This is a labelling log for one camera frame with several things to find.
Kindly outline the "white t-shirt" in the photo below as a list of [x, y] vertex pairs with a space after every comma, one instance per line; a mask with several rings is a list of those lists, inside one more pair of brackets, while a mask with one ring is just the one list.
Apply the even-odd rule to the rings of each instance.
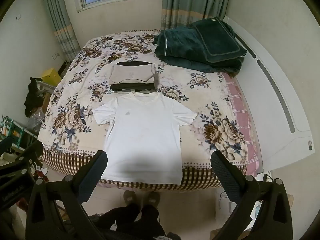
[[146, 184], [180, 184], [183, 177], [180, 127], [197, 117], [161, 93], [113, 96], [93, 110], [98, 125], [108, 124], [102, 179]]

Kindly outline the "black clothes on rack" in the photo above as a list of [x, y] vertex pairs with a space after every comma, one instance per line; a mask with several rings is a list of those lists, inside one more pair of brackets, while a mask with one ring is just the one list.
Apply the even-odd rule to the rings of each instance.
[[24, 102], [24, 114], [27, 118], [29, 118], [34, 112], [36, 112], [38, 108], [43, 106], [44, 96], [42, 93], [38, 92], [37, 81], [42, 82], [42, 79], [39, 77], [31, 77], [30, 83], [28, 85], [28, 93]]

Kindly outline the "green shelf rack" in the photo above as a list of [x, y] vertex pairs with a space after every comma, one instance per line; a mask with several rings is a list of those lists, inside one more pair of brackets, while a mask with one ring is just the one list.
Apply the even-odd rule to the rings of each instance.
[[17, 152], [23, 152], [37, 140], [34, 133], [8, 116], [3, 116], [1, 120], [1, 140], [5, 138], [12, 140], [12, 148]]

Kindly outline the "pink plaid mattress cover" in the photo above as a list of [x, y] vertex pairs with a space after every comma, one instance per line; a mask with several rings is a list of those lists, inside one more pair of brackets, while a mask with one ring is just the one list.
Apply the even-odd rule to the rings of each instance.
[[226, 82], [237, 128], [244, 135], [248, 148], [246, 173], [256, 177], [263, 170], [263, 165], [261, 164], [260, 146], [249, 107], [237, 80], [226, 73], [222, 73], [222, 76]]

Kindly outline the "brown slipper left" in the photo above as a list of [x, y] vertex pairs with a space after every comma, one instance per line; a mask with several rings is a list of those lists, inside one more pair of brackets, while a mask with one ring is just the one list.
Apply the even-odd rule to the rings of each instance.
[[126, 205], [130, 205], [132, 203], [137, 202], [137, 196], [134, 191], [126, 190], [123, 194], [123, 198]]

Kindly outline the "brown slipper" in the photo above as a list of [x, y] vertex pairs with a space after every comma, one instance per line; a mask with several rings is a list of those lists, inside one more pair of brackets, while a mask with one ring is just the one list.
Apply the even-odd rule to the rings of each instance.
[[160, 194], [158, 192], [153, 191], [153, 192], [150, 192], [148, 196], [145, 198], [144, 205], [151, 205], [157, 208], [160, 200], [161, 200]]
[[134, 191], [126, 190], [123, 194], [123, 198], [126, 205], [130, 205], [132, 203], [137, 202], [137, 196]]

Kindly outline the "floral bed sheet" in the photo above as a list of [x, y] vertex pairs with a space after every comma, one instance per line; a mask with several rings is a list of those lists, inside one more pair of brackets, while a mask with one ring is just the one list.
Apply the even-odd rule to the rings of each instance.
[[146, 184], [102, 179], [104, 186], [142, 190], [188, 191], [220, 186], [210, 155], [221, 151], [246, 173], [248, 148], [239, 131], [222, 73], [203, 73], [171, 66], [154, 51], [156, 30], [125, 31], [89, 40], [50, 97], [40, 129], [44, 162], [63, 174], [74, 174], [103, 147], [108, 125], [98, 125], [93, 109], [112, 96], [114, 64], [144, 61], [155, 66], [156, 91], [197, 113], [181, 128], [183, 178], [180, 184]]

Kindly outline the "white headboard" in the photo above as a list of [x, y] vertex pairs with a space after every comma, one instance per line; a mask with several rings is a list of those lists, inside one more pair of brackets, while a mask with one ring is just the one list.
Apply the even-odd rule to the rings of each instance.
[[311, 129], [291, 82], [249, 32], [229, 17], [223, 20], [247, 50], [236, 80], [257, 135], [260, 170], [272, 171], [312, 155]]

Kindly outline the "brown slipper right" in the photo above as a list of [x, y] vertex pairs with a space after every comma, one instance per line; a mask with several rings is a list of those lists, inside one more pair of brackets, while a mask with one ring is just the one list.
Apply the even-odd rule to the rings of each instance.
[[161, 200], [160, 194], [158, 192], [153, 191], [153, 192], [150, 192], [148, 196], [145, 198], [144, 205], [151, 205], [157, 208], [160, 200]]

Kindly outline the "yellow box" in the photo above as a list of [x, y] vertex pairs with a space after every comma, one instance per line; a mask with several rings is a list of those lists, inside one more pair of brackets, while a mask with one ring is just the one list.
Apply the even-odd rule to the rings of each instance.
[[54, 68], [45, 70], [41, 79], [44, 83], [56, 87], [61, 82], [61, 77]]

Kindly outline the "folded black garment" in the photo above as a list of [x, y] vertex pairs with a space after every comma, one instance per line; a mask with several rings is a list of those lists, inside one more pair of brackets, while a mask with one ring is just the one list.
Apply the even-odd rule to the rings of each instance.
[[[128, 61], [128, 62], [119, 62], [118, 65], [124, 66], [138, 66], [138, 65], [145, 65], [145, 64], [153, 64], [144, 61]], [[144, 84], [144, 83], [124, 83], [119, 85], [111, 85], [109, 82], [110, 88], [113, 91], [125, 91], [125, 90], [134, 90], [134, 91], [146, 91], [146, 90], [155, 90], [155, 78], [154, 83]]]

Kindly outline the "folded beige garment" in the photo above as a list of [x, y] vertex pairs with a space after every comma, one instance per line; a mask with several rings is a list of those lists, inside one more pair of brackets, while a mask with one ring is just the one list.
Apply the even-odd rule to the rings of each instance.
[[111, 85], [124, 83], [154, 83], [155, 67], [153, 64], [138, 66], [114, 65], [109, 77]]

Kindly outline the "green curtain left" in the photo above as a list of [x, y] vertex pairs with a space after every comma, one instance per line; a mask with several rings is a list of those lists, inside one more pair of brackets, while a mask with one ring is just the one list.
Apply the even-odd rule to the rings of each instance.
[[65, 0], [44, 0], [44, 5], [53, 27], [54, 36], [66, 61], [71, 63], [80, 51], [80, 46], [68, 16]]

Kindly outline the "green curtain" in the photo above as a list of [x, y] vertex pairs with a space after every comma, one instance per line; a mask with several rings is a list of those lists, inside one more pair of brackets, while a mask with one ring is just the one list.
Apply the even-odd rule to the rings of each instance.
[[193, 22], [223, 19], [229, 0], [162, 0], [161, 29], [173, 29]]
[[44, 5], [53, 27], [54, 36], [66, 61], [71, 63], [80, 51], [80, 46], [68, 16], [65, 0], [44, 0]]

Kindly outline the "dark green blanket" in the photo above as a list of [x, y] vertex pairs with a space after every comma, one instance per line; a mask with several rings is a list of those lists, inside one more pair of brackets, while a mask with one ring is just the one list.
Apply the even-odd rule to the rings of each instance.
[[218, 17], [162, 30], [153, 44], [156, 56], [169, 65], [231, 77], [240, 72], [247, 53], [234, 30]]

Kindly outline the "green curtain right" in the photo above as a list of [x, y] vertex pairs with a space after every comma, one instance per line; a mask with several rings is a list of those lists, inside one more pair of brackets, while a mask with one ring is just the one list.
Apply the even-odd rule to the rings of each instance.
[[193, 22], [223, 19], [229, 0], [162, 0], [161, 29], [173, 29]]

